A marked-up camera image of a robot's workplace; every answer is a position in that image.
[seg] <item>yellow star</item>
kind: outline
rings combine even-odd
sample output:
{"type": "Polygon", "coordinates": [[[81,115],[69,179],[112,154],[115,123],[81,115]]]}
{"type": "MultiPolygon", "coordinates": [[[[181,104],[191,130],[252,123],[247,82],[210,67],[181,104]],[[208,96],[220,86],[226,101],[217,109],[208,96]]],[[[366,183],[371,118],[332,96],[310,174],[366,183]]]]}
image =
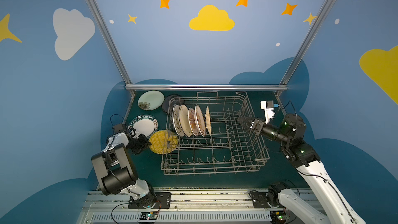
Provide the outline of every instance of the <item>yellow star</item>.
{"type": "Polygon", "coordinates": [[[164,8],[170,9],[170,8],[169,8],[169,1],[170,1],[170,0],[160,0],[160,7],[161,7],[161,8],[164,7],[164,8]]]}
{"type": "Polygon", "coordinates": [[[297,5],[290,5],[290,4],[286,4],[286,10],[284,12],[282,12],[281,15],[283,14],[289,14],[292,15],[293,10],[296,8],[297,5]]]}
{"type": "Polygon", "coordinates": [[[134,22],[135,24],[137,24],[137,23],[135,22],[135,19],[136,19],[137,17],[132,17],[132,16],[130,16],[130,14],[129,14],[129,17],[130,17],[130,19],[129,19],[127,22],[134,22]]]}
{"type": "Polygon", "coordinates": [[[312,13],[310,13],[310,16],[303,22],[309,22],[309,24],[311,25],[312,20],[314,20],[315,18],[316,18],[316,16],[313,16],[312,13]]]}
{"type": "Polygon", "coordinates": [[[0,21],[0,42],[6,38],[12,39],[17,42],[22,42],[13,33],[8,30],[8,21],[10,20],[10,15],[7,14],[3,20],[0,21]]]}
{"type": "Polygon", "coordinates": [[[239,2],[236,4],[236,6],[239,6],[239,5],[243,5],[243,6],[247,7],[248,0],[239,0],[239,2]]]}

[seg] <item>black mounting plate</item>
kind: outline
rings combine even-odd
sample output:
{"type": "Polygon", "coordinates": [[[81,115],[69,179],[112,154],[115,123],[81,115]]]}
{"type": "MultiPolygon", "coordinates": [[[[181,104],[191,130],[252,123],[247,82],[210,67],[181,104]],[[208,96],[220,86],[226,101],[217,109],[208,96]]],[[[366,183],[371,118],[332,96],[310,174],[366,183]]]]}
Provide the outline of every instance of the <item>black mounting plate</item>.
{"type": "Polygon", "coordinates": [[[254,208],[269,208],[268,205],[268,200],[266,198],[266,193],[267,192],[258,192],[254,191],[251,192],[252,195],[252,202],[253,202],[253,207],[254,208]]]}
{"type": "MultiPolygon", "coordinates": [[[[172,195],[171,192],[156,192],[156,199],[162,203],[162,209],[170,208],[170,197],[172,195]]],[[[142,207],[138,207],[137,204],[134,203],[132,197],[130,197],[129,201],[129,209],[142,209],[142,207]]],[[[159,209],[159,203],[156,202],[155,206],[152,208],[153,210],[159,209]]]]}

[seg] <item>yellow plate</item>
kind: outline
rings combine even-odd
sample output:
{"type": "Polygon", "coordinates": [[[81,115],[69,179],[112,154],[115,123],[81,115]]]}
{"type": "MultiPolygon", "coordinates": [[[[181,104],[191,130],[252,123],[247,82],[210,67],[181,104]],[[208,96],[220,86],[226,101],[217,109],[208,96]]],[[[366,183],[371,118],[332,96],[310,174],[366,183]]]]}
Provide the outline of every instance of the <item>yellow plate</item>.
{"type": "Polygon", "coordinates": [[[173,132],[161,130],[153,133],[149,138],[152,145],[149,147],[156,154],[167,154],[178,147],[179,138],[173,132]]]}

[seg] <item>dishwasher rack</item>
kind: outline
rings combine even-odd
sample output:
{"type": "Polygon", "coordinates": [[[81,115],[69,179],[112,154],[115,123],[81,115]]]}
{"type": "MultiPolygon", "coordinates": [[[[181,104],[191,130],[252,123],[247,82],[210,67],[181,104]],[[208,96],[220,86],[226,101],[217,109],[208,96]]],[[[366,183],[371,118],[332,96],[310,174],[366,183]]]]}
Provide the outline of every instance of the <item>dishwasher rack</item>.
{"type": "MultiPolygon", "coordinates": [[[[246,92],[227,97],[219,97],[216,91],[197,92],[196,97],[172,98],[169,109],[181,102],[188,108],[199,105],[202,112],[209,107],[212,133],[209,135],[206,130],[205,137],[180,137],[175,150],[162,155],[165,175],[256,172],[266,164],[269,154],[264,139],[249,133],[238,122],[238,117],[254,117],[246,92]]],[[[169,112],[166,129],[177,135],[173,112],[169,112]]]]}

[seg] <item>green table surface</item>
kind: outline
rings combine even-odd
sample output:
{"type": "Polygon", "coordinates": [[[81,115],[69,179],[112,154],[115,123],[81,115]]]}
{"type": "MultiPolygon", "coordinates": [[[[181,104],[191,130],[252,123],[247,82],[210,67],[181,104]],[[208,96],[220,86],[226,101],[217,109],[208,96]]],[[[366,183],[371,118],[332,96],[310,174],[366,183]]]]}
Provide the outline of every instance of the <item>green table surface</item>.
{"type": "MultiPolygon", "coordinates": [[[[138,107],[138,99],[145,91],[138,91],[132,104],[127,123],[143,114],[150,114],[158,120],[158,130],[166,129],[167,114],[162,107],[151,111],[145,111],[138,107]]],[[[196,97],[195,91],[162,91],[165,97],[178,94],[182,97],[196,97]]],[[[219,96],[233,96],[235,92],[221,91],[219,96]]],[[[260,108],[260,102],[274,100],[273,92],[248,92],[254,114],[256,117],[264,118],[264,110],[260,108]]],[[[278,112],[273,124],[279,125],[283,120],[282,112],[278,112]]],[[[286,179],[292,181],[296,187],[309,188],[304,179],[297,173],[296,169],[286,160],[283,153],[279,151],[279,144],[275,141],[266,140],[266,146],[270,159],[257,172],[220,173],[204,175],[164,175],[160,169],[162,155],[152,152],[150,149],[139,155],[131,155],[138,176],[148,181],[153,187],[194,187],[194,188],[267,188],[269,184],[286,179]]]]}

